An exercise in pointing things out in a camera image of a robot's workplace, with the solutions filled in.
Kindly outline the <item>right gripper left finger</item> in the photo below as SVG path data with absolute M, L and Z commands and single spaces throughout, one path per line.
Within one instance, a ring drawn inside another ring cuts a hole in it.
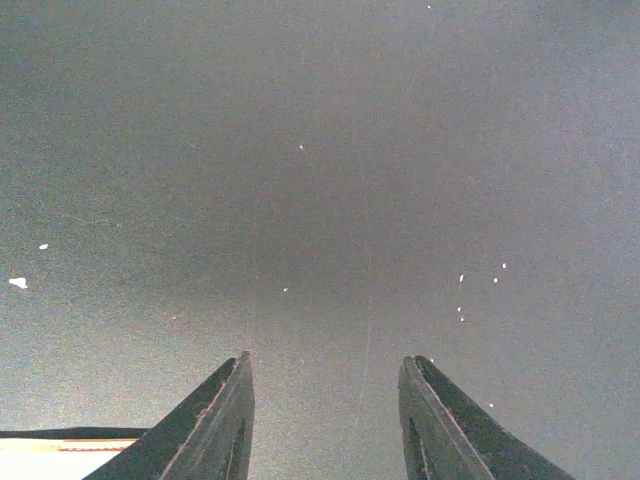
M 230 358 L 89 479 L 246 479 L 255 397 L 250 354 Z

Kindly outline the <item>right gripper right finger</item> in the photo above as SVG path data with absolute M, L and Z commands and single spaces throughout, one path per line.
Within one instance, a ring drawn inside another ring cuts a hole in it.
M 403 359 L 398 391 L 409 479 L 573 479 L 505 430 L 426 357 Z

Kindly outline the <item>brown leather card holder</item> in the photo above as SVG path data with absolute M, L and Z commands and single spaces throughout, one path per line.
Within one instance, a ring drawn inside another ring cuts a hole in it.
M 142 437 L 145 428 L 3 431 L 3 479 L 82 479 Z

